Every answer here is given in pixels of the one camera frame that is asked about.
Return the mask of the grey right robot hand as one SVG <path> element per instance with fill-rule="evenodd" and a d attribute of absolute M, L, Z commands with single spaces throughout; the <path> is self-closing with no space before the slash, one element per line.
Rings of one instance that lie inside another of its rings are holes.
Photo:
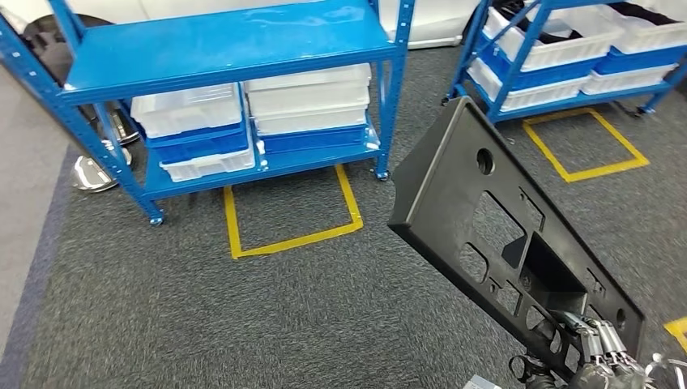
<path fill-rule="evenodd" d="M 553 317 L 575 333 L 582 345 L 582 364 L 568 388 L 643 389 L 651 380 L 627 353 L 616 328 L 604 319 L 554 310 Z"/>

